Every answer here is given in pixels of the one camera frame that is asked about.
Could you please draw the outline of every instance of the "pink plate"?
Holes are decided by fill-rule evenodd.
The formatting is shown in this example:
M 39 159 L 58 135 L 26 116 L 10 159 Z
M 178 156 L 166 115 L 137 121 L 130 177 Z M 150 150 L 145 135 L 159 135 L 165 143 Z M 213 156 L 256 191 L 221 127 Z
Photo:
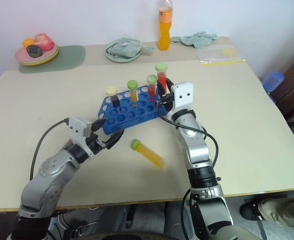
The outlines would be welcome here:
M 15 54 L 15 58 L 20 61 L 20 62 L 24 62 L 24 63 L 29 63 L 29 62 L 35 62 L 35 61 L 41 61 L 42 59 L 45 59 L 48 55 L 50 55 L 51 53 L 53 53 L 54 51 L 57 50 L 57 45 L 54 44 L 53 48 L 51 50 L 48 51 L 43 51 L 42 55 L 36 58 L 33 58 L 31 56 L 28 55 L 26 49 L 21 48 L 19 49 L 16 54 Z

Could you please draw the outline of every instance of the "test tube with dark liquid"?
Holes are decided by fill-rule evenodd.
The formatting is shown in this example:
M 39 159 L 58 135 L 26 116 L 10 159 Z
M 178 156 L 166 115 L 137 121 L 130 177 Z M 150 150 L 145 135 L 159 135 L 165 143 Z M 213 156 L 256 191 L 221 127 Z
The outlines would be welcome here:
M 115 86 L 108 86 L 106 88 L 106 93 L 109 95 L 111 104 L 114 108 L 120 106 L 120 101 L 117 95 L 117 88 Z

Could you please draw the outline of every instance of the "orange juice bottle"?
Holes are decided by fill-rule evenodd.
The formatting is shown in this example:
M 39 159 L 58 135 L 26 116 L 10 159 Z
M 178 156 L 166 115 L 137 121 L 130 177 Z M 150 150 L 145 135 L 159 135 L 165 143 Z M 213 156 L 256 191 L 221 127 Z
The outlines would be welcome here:
M 160 50 L 168 50 L 170 46 L 169 29 L 172 23 L 172 0 L 163 0 L 159 8 L 160 38 L 158 47 Z

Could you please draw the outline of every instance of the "plastic bottle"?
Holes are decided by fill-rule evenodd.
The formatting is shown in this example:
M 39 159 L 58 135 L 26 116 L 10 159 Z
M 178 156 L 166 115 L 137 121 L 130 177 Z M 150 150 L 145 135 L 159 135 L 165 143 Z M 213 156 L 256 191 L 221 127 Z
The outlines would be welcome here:
M 167 72 L 168 65 L 165 62 L 158 62 L 156 63 L 156 71 L 157 71 L 157 76 L 158 80 L 163 86 L 165 90 L 165 94 L 167 94 Z
M 108 86 L 106 88 L 106 93 L 109 95 L 110 101 L 115 108 L 120 106 L 120 101 L 117 95 L 117 88 L 115 86 Z
M 160 50 L 168 50 L 170 46 L 170 34 L 169 29 L 172 23 L 172 0 L 162 0 L 159 8 L 159 28 L 160 38 L 158 47 Z
M 137 102 L 138 102 L 138 92 L 137 92 L 138 82 L 136 80 L 130 80 L 127 83 L 127 87 L 130 90 L 130 98 L 131 98 L 131 101 L 133 101 L 133 105 L 132 106 L 133 107 L 137 107 Z
M 262 85 L 267 93 L 273 92 L 285 79 L 283 73 L 273 71 L 269 73 L 263 80 Z
M 157 83 L 157 76 L 154 74 L 151 74 L 147 77 L 148 81 L 148 92 L 150 96 L 150 101 L 155 101 L 155 95 L 156 95 L 156 83 Z
M 144 155 L 147 159 L 149 159 L 154 165 L 157 167 L 163 167 L 165 165 L 162 157 L 157 155 L 155 152 L 147 148 L 144 144 L 142 144 L 139 140 L 133 141 L 131 144 L 131 148 L 142 155 Z

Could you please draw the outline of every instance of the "khaki pants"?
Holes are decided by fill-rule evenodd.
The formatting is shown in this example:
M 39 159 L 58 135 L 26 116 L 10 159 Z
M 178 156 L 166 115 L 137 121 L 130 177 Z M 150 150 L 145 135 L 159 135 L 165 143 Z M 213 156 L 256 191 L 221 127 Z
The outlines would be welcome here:
M 266 199 L 258 207 L 267 221 L 294 228 L 294 198 Z

